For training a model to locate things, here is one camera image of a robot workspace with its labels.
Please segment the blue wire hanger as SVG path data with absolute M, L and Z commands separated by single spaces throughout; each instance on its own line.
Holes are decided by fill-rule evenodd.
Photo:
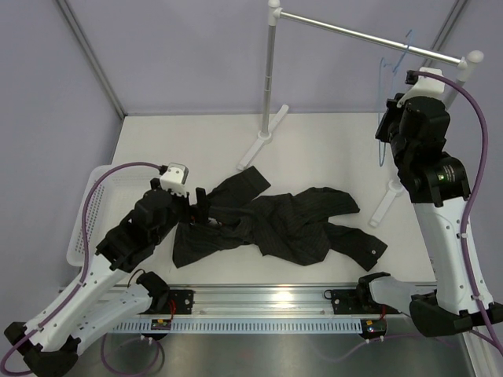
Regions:
M 386 89 L 386 82 L 384 81 L 384 73 L 387 68 L 391 69 L 391 82 L 390 82 L 390 92 L 395 88 L 395 78 L 400 70 L 403 59 L 406 54 L 409 53 L 409 49 L 411 43 L 413 41 L 414 30 L 409 29 L 406 33 L 406 50 L 401 52 L 401 55 L 396 60 L 387 61 L 385 57 L 380 58 L 379 69 L 378 69 L 378 83 L 377 83 L 377 92 L 376 92 L 376 113 L 377 113 L 377 124 L 380 124 L 381 119 L 384 115 L 384 110 L 382 109 L 382 105 L 384 104 L 384 94 Z

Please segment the black pinstripe shirt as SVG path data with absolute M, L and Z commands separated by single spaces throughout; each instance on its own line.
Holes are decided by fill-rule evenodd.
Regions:
M 251 244 L 264 256 L 302 266 L 323 262 L 335 251 L 370 271 L 387 250 L 373 235 L 330 222 L 331 217 L 360 211 L 349 193 L 311 187 L 296 195 L 267 196 L 269 187 L 255 167 L 222 181 L 207 194 L 209 221 L 178 225 L 174 265 L 181 268 L 217 251 Z

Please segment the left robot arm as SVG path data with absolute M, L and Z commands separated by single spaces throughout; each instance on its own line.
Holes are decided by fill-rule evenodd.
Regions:
M 134 209 L 86 257 L 80 276 L 42 313 L 26 323 L 13 322 L 4 334 L 18 352 L 28 374 L 63 376 L 79 356 L 123 319 L 139 313 L 172 309 L 170 288 L 154 272 L 143 273 L 121 298 L 96 312 L 91 308 L 116 283 L 149 258 L 179 223 L 206 222 L 209 201 L 202 188 L 197 203 L 161 188 L 147 191 Z

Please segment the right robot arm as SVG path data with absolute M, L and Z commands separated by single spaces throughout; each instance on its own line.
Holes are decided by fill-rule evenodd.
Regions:
M 471 331 L 502 321 L 479 266 L 467 210 L 475 197 L 464 165 L 444 152 L 450 115 L 444 103 L 398 93 L 387 100 L 376 139 L 391 146 L 398 178 L 409 194 L 436 287 L 421 291 L 389 273 L 359 279 L 355 301 L 372 312 L 389 306 L 409 316 L 425 337 Z

